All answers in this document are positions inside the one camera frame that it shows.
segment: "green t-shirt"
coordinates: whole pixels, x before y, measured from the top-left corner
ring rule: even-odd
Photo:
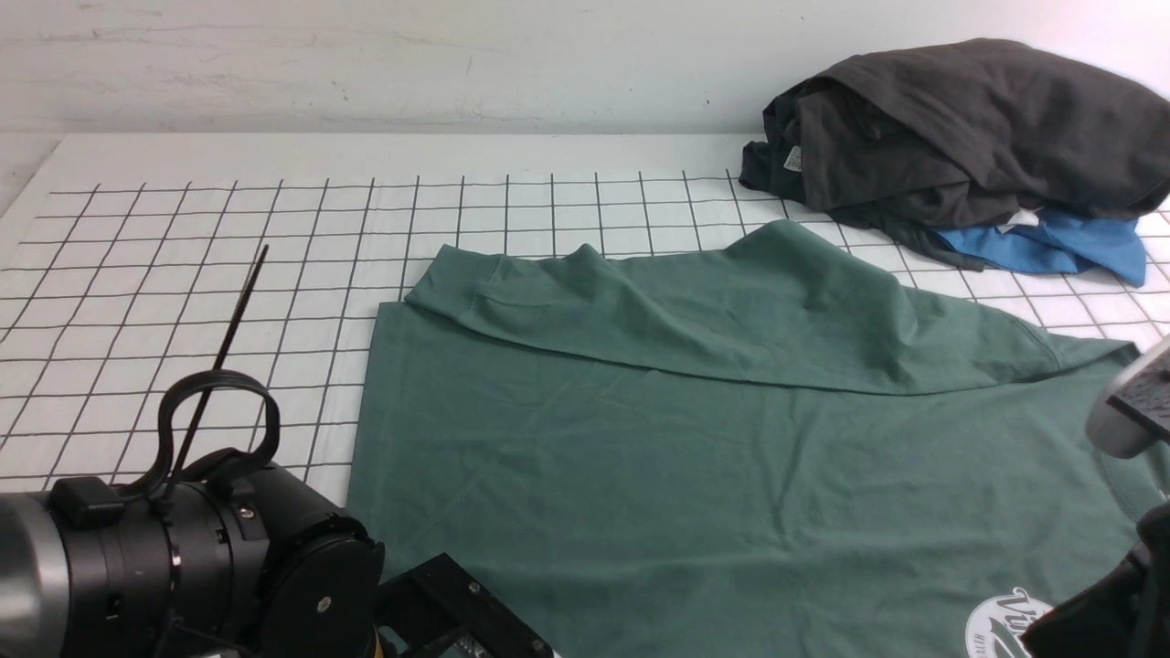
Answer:
[[[449,553],[565,658],[1024,656],[1162,501],[1083,433],[1136,354],[789,221],[620,261],[445,247],[379,309],[349,509],[387,575]]]

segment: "white circular logo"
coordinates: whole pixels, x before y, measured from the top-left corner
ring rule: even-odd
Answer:
[[[966,619],[966,653],[970,658],[1031,658],[1020,636],[1052,605],[1016,588],[1007,596],[989,598]]]

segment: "pile of clothes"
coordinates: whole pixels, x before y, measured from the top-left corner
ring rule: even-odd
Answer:
[[[1138,217],[1170,194],[1170,102],[1023,43],[849,57],[764,109],[739,181],[966,269],[1141,286]]]

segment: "grid mat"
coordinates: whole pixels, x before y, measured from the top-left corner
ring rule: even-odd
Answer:
[[[211,366],[263,244],[268,263],[226,366],[280,402],[276,460],[344,503],[378,304],[401,300],[441,245],[532,259],[584,244],[610,258],[658,255],[720,249],[782,218],[906,286],[1055,333],[1142,349],[1170,333],[1170,218],[1159,213],[1138,224],[1149,263],[1134,289],[1103,270],[958,272],[745,190],[725,170],[98,185],[49,194],[0,273],[0,492],[143,473],[163,391]],[[216,392],[192,459],[254,447],[260,419],[259,398]]]

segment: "clothing label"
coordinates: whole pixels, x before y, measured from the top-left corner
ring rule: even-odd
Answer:
[[[800,171],[800,146],[792,146],[789,158],[784,160],[784,169],[789,171]]]
[[[1000,233],[1007,233],[1017,226],[1040,226],[1040,215],[1035,214],[1035,211],[1020,208],[1019,212],[1007,220],[1007,224],[1003,224],[998,228]]]

